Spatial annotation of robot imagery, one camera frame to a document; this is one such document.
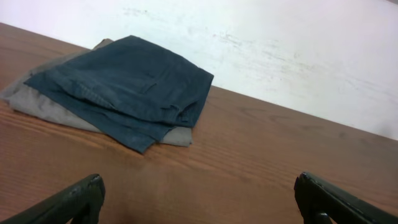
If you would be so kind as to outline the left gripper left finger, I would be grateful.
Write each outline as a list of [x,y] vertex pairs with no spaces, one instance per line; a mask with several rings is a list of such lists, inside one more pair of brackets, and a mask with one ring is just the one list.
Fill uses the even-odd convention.
[[1,224],[97,224],[105,195],[102,177],[91,174]]

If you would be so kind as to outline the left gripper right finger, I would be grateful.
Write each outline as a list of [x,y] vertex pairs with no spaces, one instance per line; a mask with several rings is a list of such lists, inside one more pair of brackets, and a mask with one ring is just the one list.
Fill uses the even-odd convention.
[[309,173],[295,180],[295,201],[304,224],[396,224],[397,217]]

